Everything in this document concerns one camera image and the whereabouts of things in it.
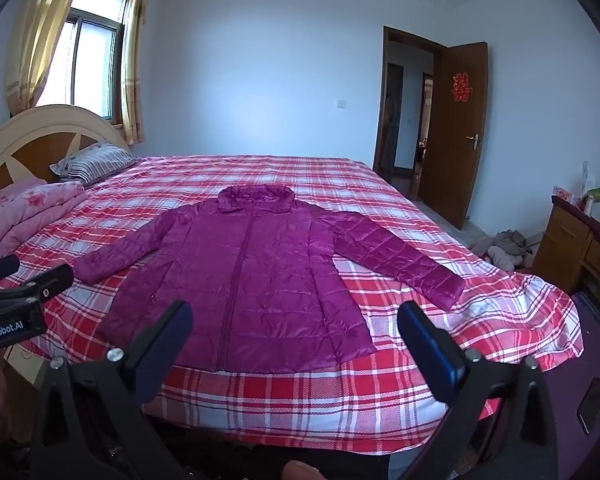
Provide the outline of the person left hand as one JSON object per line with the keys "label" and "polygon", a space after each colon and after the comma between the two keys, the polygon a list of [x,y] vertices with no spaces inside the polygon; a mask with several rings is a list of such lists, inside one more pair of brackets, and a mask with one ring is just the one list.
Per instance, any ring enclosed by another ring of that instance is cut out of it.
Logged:
{"label": "person left hand", "polygon": [[282,471],[283,480],[325,480],[325,477],[314,467],[291,460]]}

